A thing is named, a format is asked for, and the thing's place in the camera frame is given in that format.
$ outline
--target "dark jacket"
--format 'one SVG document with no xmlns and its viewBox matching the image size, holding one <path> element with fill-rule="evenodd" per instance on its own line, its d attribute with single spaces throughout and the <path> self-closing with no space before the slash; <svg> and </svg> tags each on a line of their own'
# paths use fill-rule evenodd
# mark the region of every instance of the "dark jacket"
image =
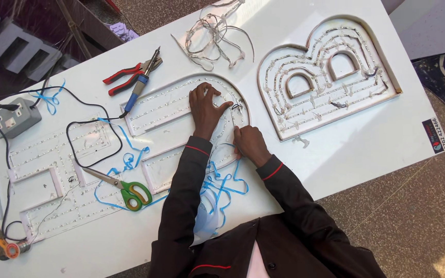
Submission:
<svg viewBox="0 0 445 278">
<path fill-rule="evenodd" d="M 190 247 L 211 149 L 207 140 L 191 136 L 183 151 L 152 243 L 149 277 L 246 278 L 255 240 L 271 278 L 385 277 L 372 252 L 351 246 L 275 155 L 256 171 L 284 212 Z"/>
</svg>

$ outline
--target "red pliers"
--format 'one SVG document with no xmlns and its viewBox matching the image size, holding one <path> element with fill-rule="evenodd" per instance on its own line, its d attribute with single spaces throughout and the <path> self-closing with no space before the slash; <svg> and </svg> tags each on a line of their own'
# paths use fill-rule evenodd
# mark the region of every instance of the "red pliers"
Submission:
<svg viewBox="0 0 445 278">
<path fill-rule="evenodd" d="M 138 63 L 133 68 L 122 69 L 119 72 L 115 73 L 113 76 L 102 80 L 102 82 L 109 85 L 109 84 L 115 82 L 116 80 L 122 78 L 125 75 L 133 74 L 132 77 L 130 79 L 128 79 L 127 82 L 110 89 L 108 91 L 109 95 L 114 96 L 115 94 L 122 92 L 122 91 L 130 88 L 131 86 L 133 86 L 139 79 L 140 74 L 145 72 L 145 69 L 147 68 L 149 63 L 150 63 L 150 60 L 147 60 L 144 63 Z M 154 65 L 152 66 L 152 70 L 155 70 L 161 63 L 162 63 L 162 58 L 157 58 Z"/>
</svg>

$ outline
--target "tiled floor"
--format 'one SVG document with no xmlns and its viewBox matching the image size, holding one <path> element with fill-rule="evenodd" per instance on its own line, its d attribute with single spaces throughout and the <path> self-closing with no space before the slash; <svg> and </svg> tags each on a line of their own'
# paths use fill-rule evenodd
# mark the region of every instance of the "tiled floor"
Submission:
<svg viewBox="0 0 445 278">
<path fill-rule="evenodd" d="M 83 0 L 104 22 L 120 17 Z M 139 35 L 199 10 L 211 0 L 114 0 Z M 429 99 L 445 132 L 445 106 Z M 388 277 L 445 278 L 445 152 L 318 200 L 352 244 L 374 252 Z M 146 277 L 149 263 L 111 277 Z"/>
</svg>

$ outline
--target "hand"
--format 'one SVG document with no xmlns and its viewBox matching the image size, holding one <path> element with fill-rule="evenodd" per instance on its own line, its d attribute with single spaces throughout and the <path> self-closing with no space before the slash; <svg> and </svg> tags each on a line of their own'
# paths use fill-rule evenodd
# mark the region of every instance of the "hand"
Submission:
<svg viewBox="0 0 445 278">
<path fill-rule="evenodd" d="M 262 133 L 256 127 L 234 127 L 233 144 L 235 145 L 234 153 L 238 155 L 236 158 L 246 156 L 257 168 L 262 167 L 272 156 L 267 150 Z"/>
<path fill-rule="evenodd" d="M 212 97 L 220 94 L 219 91 L 207 82 L 198 85 L 195 90 L 190 91 L 190 107 L 193 120 L 195 121 L 195 132 L 193 136 L 201 137 L 209 141 L 214 129 L 218 125 L 219 118 L 228 107 L 233 105 L 232 101 L 228 101 L 220 107 L 214 107 Z"/>
</svg>

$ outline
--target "power socket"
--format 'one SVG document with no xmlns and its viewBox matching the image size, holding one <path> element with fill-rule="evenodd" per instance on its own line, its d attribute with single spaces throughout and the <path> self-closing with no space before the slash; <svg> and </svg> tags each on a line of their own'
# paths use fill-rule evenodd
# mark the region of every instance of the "power socket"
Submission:
<svg viewBox="0 0 445 278">
<path fill-rule="evenodd" d="M 0 129 L 8 139 L 15 138 L 42 119 L 39 110 L 29 108 L 34 104 L 31 100 L 16 98 L 10 104 L 17 104 L 19 108 L 15 111 L 0 109 Z"/>
</svg>

